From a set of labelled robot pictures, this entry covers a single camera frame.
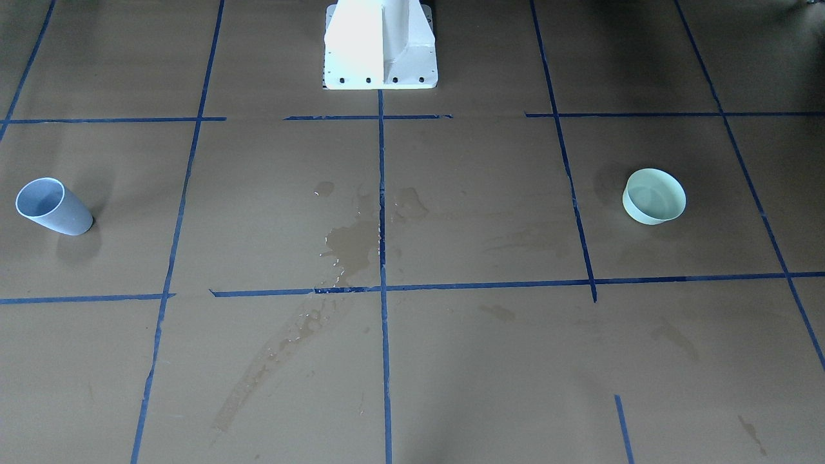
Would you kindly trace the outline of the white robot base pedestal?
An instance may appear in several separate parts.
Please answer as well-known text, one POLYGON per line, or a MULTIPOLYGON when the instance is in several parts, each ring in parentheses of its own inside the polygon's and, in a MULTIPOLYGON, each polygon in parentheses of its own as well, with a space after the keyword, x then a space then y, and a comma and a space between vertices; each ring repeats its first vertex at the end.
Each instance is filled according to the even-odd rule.
POLYGON ((326 8, 324 88, 431 89, 438 80, 430 5, 338 1, 326 8))

